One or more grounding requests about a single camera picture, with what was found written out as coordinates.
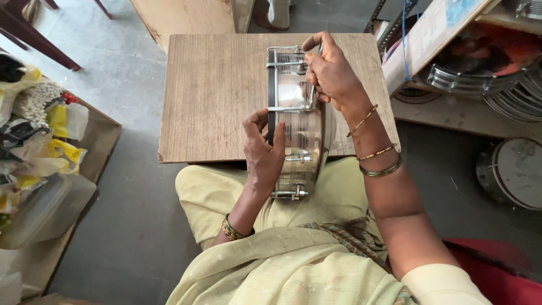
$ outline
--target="hand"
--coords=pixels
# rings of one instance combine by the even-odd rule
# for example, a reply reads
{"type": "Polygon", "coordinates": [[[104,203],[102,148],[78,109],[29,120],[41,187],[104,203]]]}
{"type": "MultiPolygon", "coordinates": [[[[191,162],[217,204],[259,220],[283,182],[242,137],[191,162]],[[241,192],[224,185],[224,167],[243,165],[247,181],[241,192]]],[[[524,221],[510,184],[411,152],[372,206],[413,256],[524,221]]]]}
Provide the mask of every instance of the hand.
{"type": "Polygon", "coordinates": [[[260,109],[243,122],[247,134],[243,150],[248,171],[245,186],[269,197],[284,165],[286,138],[285,124],[280,123],[275,128],[274,145],[266,142],[267,132],[262,134],[262,130],[267,125],[267,112],[267,108],[260,109]]]}
{"type": "Polygon", "coordinates": [[[351,103],[356,103],[366,93],[343,51],[327,31],[307,38],[303,50],[307,52],[321,43],[324,45],[322,56],[305,54],[307,80],[316,86],[319,100],[329,103],[333,99],[333,106],[344,114],[351,103]]]}

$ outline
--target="woman's left hand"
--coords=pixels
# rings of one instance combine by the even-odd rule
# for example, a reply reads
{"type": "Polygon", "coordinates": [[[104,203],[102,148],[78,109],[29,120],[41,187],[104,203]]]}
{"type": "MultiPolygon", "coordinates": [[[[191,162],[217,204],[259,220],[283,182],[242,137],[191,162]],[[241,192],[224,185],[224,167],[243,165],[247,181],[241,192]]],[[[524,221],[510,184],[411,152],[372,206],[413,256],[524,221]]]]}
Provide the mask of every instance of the woman's left hand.
{"type": "Polygon", "coordinates": [[[273,146],[266,142],[267,132],[262,134],[262,130],[267,125],[267,113],[267,108],[260,109],[243,122],[247,134],[243,150],[248,171],[245,187],[269,197],[284,165],[286,138],[285,124],[280,123],[275,128],[273,146]]]}

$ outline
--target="wooden chair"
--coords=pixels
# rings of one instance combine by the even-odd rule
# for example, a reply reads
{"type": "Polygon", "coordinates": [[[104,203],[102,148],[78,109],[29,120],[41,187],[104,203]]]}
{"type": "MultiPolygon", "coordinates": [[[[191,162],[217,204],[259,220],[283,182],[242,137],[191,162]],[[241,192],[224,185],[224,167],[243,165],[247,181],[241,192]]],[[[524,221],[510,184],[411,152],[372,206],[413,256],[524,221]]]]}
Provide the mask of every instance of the wooden chair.
{"type": "MultiPolygon", "coordinates": [[[[54,0],[40,0],[49,9],[58,9],[54,0]]],[[[100,0],[94,0],[100,9],[111,19],[112,15],[106,10],[100,0]]],[[[77,71],[81,68],[75,61],[60,51],[47,38],[40,34],[22,15],[23,8],[30,0],[0,0],[0,34],[11,40],[24,50],[28,48],[19,40],[25,42],[49,58],[77,71]]]]}

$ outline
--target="green bangle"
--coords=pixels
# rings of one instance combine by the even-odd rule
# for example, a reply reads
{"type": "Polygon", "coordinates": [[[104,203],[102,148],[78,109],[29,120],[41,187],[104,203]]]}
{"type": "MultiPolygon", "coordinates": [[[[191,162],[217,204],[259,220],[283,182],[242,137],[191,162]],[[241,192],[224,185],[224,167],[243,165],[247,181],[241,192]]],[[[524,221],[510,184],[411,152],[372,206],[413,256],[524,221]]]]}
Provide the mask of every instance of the green bangle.
{"type": "Polygon", "coordinates": [[[386,168],[386,169],[381,170],[381,171],[368,171],[365,168],[363,168],[362,166],[359,166],[359,170],[365,176],[382,177],[382,176],[389,175],[389,174],[393,173],[394,171],[396,171],[401,166],[402,163],[403,163],[403,160],[401,159],[401,155],[399,155],[399,158],[397,159],[397,162],[390,168],[386,168]]]}
{"type": "MultiPolygon", "coordinates": [[[[235,229],[231,227],[230,222],[228,221],[228,216],[230,216],[230,213],[226,214],[226,217],[222,221],[222,232],[224,232],[228,240],[230,242],[233,242],[234,240],[247,238],[248,236],[241,235],[239,232],[235,231],[235,229]]],[[[249,236],[254,235],[255,233],[256,231],[254,231],[254,228],[252,228],[249,236]]]]}

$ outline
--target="blue string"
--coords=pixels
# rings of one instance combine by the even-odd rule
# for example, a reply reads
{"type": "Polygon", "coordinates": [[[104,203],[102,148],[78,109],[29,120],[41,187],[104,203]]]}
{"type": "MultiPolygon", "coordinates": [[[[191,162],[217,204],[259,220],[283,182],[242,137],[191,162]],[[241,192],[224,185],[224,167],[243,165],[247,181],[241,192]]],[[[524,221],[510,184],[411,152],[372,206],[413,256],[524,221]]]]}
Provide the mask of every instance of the blue string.
{"type": "Polygon", "coordinates": [[[405,3],[403,5],[403,60],[405,62],[405,71],[406,71],[406,77],[405,80],[412,80],[410,78],[410,71],[408,69],[408,63],[407,63],[407,56],[405,54],[405,11],[407,10],[407,2],[410,2],[410,0],[405,0],[405,3]]]}

